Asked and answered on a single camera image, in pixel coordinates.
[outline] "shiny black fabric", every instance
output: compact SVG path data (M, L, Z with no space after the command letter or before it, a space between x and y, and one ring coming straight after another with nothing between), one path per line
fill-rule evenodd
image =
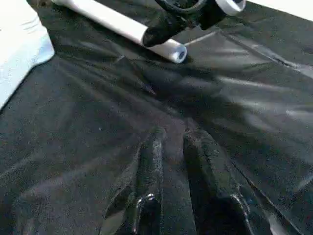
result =
M101 2L145 24L159 9ZM1 234L262 234L253 191L313 233L313 23L248 4L177 36L174 65L38 12L56 55L0 114Z

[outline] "white pvc pipe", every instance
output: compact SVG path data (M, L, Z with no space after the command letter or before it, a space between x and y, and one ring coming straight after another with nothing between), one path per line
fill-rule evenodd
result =
M246 0L234 1L234 0L215 0L217 5L222 9L224 13L229 16L235 16L242 12L246 7Z
M94 0L52 0L52 2L66 6L143 47L142 37L147 26L109 7ZM172 39L147 49L177 64L183 62L187 55L186 47Z

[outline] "white surface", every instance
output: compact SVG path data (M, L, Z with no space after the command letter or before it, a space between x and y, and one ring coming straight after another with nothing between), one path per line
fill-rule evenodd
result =
M249 1L279 11L284 11L309 21L313 21L312 0L249 0Z
M0 6L0 110L27 73L53 55L48 32L26 0L5 1Z

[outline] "black plastic sheet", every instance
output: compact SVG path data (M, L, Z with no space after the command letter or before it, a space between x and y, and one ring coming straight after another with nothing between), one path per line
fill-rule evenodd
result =
M101 2L145 24L159 11ZM258 234L252 189L313 233L313 23L248 4L177 36L174 65L66 8L38 13L56 55L0 114L2 234Z

